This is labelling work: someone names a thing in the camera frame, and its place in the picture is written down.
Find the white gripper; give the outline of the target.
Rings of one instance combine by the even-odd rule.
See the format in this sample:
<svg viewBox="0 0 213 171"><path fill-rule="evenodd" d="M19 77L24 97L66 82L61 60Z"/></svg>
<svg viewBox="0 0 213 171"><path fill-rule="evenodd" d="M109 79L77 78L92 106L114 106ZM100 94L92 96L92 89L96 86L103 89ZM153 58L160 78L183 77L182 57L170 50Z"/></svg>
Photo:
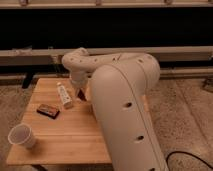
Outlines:
<svg viewBox="0 0 213 171"><path fill-rule="evenodd" d="M88 83L88 77L85 74L83 75L71 74L70 83L75 90L85 90Z"/></svg>

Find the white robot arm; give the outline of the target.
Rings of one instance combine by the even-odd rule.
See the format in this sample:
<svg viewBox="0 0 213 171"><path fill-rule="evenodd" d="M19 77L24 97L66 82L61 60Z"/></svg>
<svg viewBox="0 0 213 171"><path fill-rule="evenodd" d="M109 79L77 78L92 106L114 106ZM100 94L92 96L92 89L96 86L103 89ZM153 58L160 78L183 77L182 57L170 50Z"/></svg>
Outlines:
<svg viewBox="0 0 213 171"><path fill-rule="evenodd" d="M78 48L62 57L77 92L91 103L114 171L169 171L142 96L156 85L160 66L147 53L92 56Z"/></svg>

